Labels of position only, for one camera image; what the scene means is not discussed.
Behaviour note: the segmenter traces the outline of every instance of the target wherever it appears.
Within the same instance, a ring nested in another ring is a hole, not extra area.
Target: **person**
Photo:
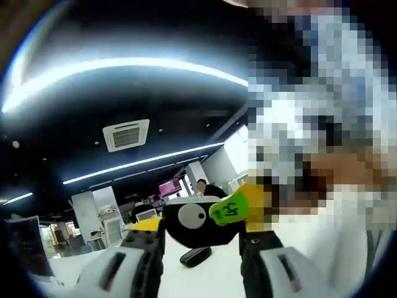
[[[130,220],[133,224],[136,224],[138,220],[136,219],[136,215],[145,211],[149,211],[154,209],[152,205],[145,205],[142,202],[135,203],[135,208],[131,211]]]
[[[197,181],[196,188],[198,191],[202,192],[204,196],[214,196],[214,197],[219,197],[220,199],[228,196],[222,190],[222,188],[216,185],[207,184],[206,180],[204,179],[199,179]]]

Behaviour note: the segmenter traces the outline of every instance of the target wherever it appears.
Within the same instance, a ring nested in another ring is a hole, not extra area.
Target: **pixelated area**
[[[245,3],[281,22],[291,22],[289,10],[299,9],[280,7],[280,1]],[[292,222],[295,215],[313,214],[333,226],[363,222],[368,229],[394,230],[395,86],[364,27],[346,9],[328,11],[293,20],[301,36],[288,46],[310,48],[311,69],[295,72],[309,73],[300,83],[288,83],[290,61],[283,68],[282,61],[250,55],[250,181],[271,184],[267,225],[277,223],[277,216],[269,220],[277,209]]]

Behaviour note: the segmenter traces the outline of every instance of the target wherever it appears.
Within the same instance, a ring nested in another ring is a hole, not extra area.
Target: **green tag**
[[[248,216],[248,201],[241,191],[228,199],[215,203],[210,208],[210,217],[217,225],[240,222]]]

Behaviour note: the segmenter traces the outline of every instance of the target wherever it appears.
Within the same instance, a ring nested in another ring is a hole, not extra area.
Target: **ceiling light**
[[[21,200],[21,199],[23,199],[23,198],[25,198],[25,197],[30,197],[30,196],[32,196],[32,195],[33,195],[33,194],[32,194],[31,192],[28,193],[28,194],[24,194],[23,196],[16,197],[15,199],[8,200],[4,205],[7,205],[7,204],[10,204],[10,203],[12,203],[12,202]]]
[[[181,155],[181,154],[185,154],[185,153],[190,153],[190,152],[195,152],[195,151],[199,151],[199,150],[203,150],[203,149],[207,149],[207,148],[221,146],[223,144],[224,143],[206,145],[206,146],[192,148],[192,149],[188,149],[188,150],[184,150],[184,151],[179,151],[179,152],[169,153],[169,154],[156,156],[156,157],[152,157],[152,158],[147,158],[145,160],[135,161],[133,163],[128,163],[128,164],[122,165],[122,166],[115,166],[114,168],[110,168],[110,169],[103,169],[102,171],[98,171],[98,172],[95,172],[95,173],[91,173],[91,174],[87,174],[87,175],[84,175],[84,176],[81,176],[81,177],[77,177],[77,178],[74,178],[74,179],[63,181],[63,184],[69,184],[69,183],[73,183],[73,182],[80,181],[80,180],[83,180],[83,179],[87,179],[87,178],[90,178],[90,177],[94,177],[94,176],[98,176],[98,175],[101,175],[101,174],[113,172],[113,171],[116,171],[118,169],[125,169],[125,168],[129,168],[131,166],[136,166],[136,165],[140,165],[140,164],[143,164],[143,163],[149,163],[149,162],[155,161],[155,160],[162,160],[164,158],[168,158],[168,157],[172,157],[172,156],[177,156],[177,155]]]
[[[177,70],[192,71],[194,73],[202,73],[209,76],[215,76],[220,79],[240,84],[248,87],[248,82],[245,79],[240,79],[223,71],[216,70],[211,67],[197,65],[189,62],[163,59],[163,58],[144,58],[144,57],[130,57],[130,58],[109,58],[94,61],[86,61],[72,64],[69,66],[59,67],[55,70],[49,71],[41,76],[31,79],[23,85],[16,87],[4,101],[2,107],[3,113],[11,111],[13,108],[19,106],[24,101],[32,98],[32,96],[46,87],[54,84],[61,79],[69,76],[83,73],[91,70],[99,70],[111,67],[125,67],[125,66],[154,66],[162,68],[174,68]]]

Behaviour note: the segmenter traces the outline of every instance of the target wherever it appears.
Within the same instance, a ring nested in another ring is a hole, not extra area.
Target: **ceiling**
[[[43,84],[35,81],[36,91],[1,115],[0,154],[6,158],[0,164],[0,196],[33,193],[2,206],[6,212],[60,221],[73,217],[68,200],[79,192],[112,186],[119,204],[154,194],[160,183],[180,174],[189,162],[205,160],[220,145],[63,182],[221,143],[247,123],[247,87],[218,74],[121,64],[57,78],[70,65],[131,57],[174,59],[240,81],[247,78],[242,28],[233,21],[219,23],[223,14],[235,14],[233,7],[220,1],[206,10],[191,1],[184,9],[163,6],[157,11],[148,4],[129,7],[122,2],[78,1],[57,17],[50,12],[50,25],[36,26],[34,43],[27,39],[30,50],[20,48],[19,55],[25,55],[21,86],[13,92],[42,75],[47,78]],[[3,107],[9,100],[4,96]],[[149,119],[146,143],[109,153],[102,129],[141,119]]]

